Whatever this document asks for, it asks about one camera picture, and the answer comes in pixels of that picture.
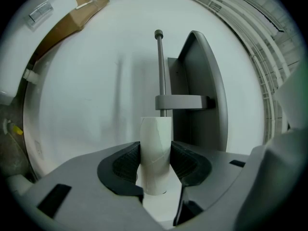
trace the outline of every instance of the white tube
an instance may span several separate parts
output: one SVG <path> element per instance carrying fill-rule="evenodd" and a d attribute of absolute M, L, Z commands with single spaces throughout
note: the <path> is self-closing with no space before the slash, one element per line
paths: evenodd
<path fill-rule="evenodd" d="M 141 186 L 146 194 L 160 195 L 167 191 L 171 126 L 171 117 L 141 118 Z"/>

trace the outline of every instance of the cardboard box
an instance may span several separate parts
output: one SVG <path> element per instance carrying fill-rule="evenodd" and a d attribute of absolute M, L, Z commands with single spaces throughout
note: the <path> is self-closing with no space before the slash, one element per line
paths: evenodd
<path fill-rule="evenodd" d="M 89 2 L 90 0 L 76 0 L 78 6 Z M 101 10 L 109 0 L 96 0 L 91 2 L 78 10 L 72 10 L 61 21 L 59 21 L 52 30 L 45 36 L 42 42 L 38 45 L 34 56 L 38 60 L 50 48 L 52 48 L 59 41 L 68 37 L 74 32 L 83 29 L 84 25 Z"/>

